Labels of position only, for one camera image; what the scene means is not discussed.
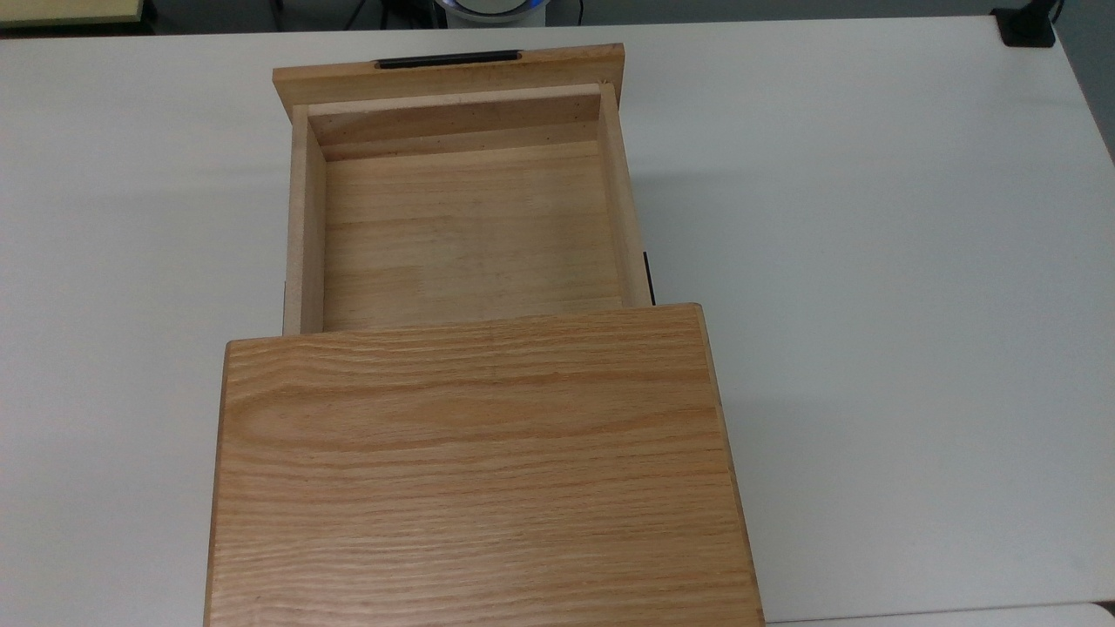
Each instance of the white table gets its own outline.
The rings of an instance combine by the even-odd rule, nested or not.
[[[768,619],[1115,598],[1115,168],[1060,48],[937,18],[0,41],[0,621],[201,619],[272,67],[604,41]]]

